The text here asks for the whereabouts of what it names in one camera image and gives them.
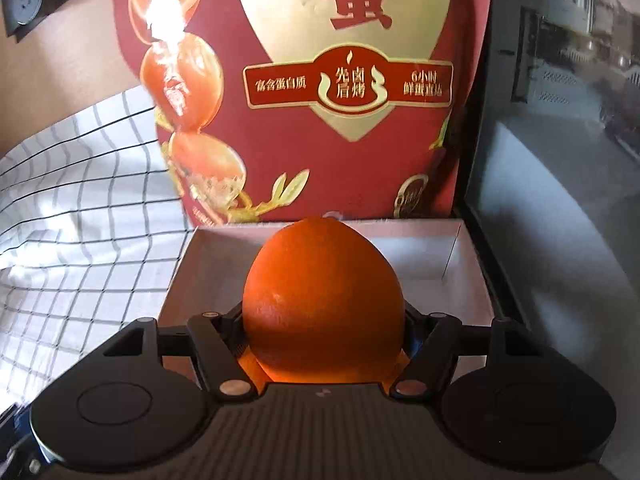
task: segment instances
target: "gold lettering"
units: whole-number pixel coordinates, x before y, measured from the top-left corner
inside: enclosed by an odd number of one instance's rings
[[[349,82],[349,71],[345,67],[341,66],[335,71],[335,82],[337,84]]]
[[[202,211],[200,211],[199,209],[197,209],[196,207],[194,207],[192,209],[193,211],[193,215],[200,220],[204,225],[206,225],[207,227],[214,227],[215,224],[206,216],[202,213]]]
[[[402,205],[406,204],[415,204],[420,200],[420,196],[422,195],[421,189],[411,189],[404,194],[404,202]]]
[[[336,97],[340,99],[347,99],[349,97],[349,83],[338,84],[338,93]]]
[[[351,87],[351,96],[364,99],[365,90],[366,90],[366,86],[364,85],[364,83],[354,83],[353,86]]]
[[[424,70],[414,70],[411,72],[411,81],[414,83],[435,83],[438,81],[438,73],[435,70],[429,70],[425,72]]]
[[[364,83],[364,68],[359,66],[356,68],[356,70],[353,70],[351,72],[351,75],[353,75],[353,82],[354,83]]]

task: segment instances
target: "gold heart-shaped label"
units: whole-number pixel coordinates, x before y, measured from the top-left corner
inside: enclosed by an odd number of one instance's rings
[[[449,0],[240,0],[258,40],[274,63],[313,60],[334,45],[366,44],[387,57],[429,59]],[[394,108],[363,117],[311,109],[350,141],[360,140]]]

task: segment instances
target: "checkered cloth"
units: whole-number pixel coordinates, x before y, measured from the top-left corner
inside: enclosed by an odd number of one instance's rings
[[[157,317],[192,228],[133,88],[0,160],[0,410]]]

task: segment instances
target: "metal rivet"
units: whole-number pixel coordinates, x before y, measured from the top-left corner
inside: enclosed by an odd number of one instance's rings
[[[247,381],[233,379],[220,384],[220,391],[230,397],[239,397],[251,391],[251,385]]]
[[[421,396],[427,391],[427,385],[415,379],[407,379],[396,384],[396,392],[405,397]]]
[[[29,472],[32,475],[37,475],[40,472],[40,461],[35,458],[29,462]]]

